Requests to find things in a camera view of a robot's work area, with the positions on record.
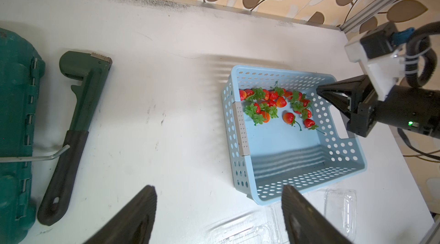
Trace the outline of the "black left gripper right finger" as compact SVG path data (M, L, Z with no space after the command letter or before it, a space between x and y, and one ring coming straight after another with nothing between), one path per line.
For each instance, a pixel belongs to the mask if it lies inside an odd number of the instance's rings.
M291 244L350 243L291 185L283 187L281 208Z

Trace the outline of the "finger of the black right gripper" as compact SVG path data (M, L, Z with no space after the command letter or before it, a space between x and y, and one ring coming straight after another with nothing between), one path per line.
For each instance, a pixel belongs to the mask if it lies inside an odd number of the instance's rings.
M352 97L362 94L362 85L366 83L367 80L367 75L360 75L346 80L319 85L316 91L321 97L324 97L325 93L340 93Z
M338 109L347 119L351 119L351 98L347 96L322 96Z

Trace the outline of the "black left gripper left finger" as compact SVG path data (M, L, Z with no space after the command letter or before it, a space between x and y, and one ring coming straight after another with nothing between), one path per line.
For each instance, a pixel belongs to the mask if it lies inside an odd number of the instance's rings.
M87 244L147 244L157 210L155 187L145 186Z

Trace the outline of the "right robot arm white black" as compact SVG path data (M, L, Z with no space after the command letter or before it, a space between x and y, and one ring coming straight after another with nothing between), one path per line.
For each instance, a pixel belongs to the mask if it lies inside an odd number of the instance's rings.
M382 100L367 75L320 85L316 91L346 116L346 129L356 135L367 137L380 122L440 137L439 91L395 85Z

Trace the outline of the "strawberry cluster with green leaves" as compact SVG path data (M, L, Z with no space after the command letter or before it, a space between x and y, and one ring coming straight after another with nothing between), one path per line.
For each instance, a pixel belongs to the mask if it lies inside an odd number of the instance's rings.
M278 109L287 105L285 94L286 90L279 87L239 90L240 100L246 102L244 112L255 126L278 118Z

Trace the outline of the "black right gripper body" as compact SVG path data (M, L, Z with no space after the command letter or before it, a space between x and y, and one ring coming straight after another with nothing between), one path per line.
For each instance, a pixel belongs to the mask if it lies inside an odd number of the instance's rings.
M367 137L375 125L377 93L369 78L351 78L349 82L349 118L347 130Z

